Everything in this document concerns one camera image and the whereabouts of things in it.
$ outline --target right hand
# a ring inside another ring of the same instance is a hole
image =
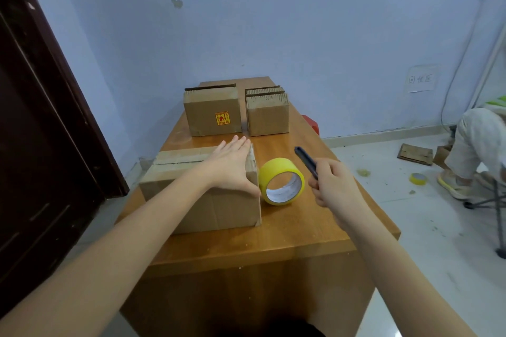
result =
[[[372,213],[353,174],[342,162],[317,159],[316,172],[318,180],[309,179],[316,203],[329,208],[342,229],[348,231]]]

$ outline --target chair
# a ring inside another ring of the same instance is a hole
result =
[[[503,237],[503,219],[501,215],[501,208],[506,207],[506,194],[499,196],[499,185],[497,184],[497,181],[494,180],[494,198],[490,200],[484,200],[476,203],[472,203],[470,201],[465,201],[464,206],[467,209],[476,209],[476,208],[490,208],[490,206],[484,205],[489,202],[495,203],[495,211],[497,214],[497,234],[499,237],[499,248],[495,250],[497,255],[501,257],[502,259],[506,259],[506,246],[504,245],[504,237]]]

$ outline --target chair leg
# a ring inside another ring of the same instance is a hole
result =
[[[494,199],[495,211],[497,213],[497,234],[499,236],[499,248],[496,249],[495,252],[502,259],[506,259],[506,248],[504,248],[503,237],[503,218],[501,216],[501,200],[499,197],[499,187],[496,180],[494,180]]]

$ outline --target left hand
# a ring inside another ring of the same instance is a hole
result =
[[[222,141],[215,151],[201,163],[206,174],[211,176],[212,187],[242,190],[260,197],[260,188],[246,178],[246,158],[250,152],[251,141],[237,135],[230,143]]]

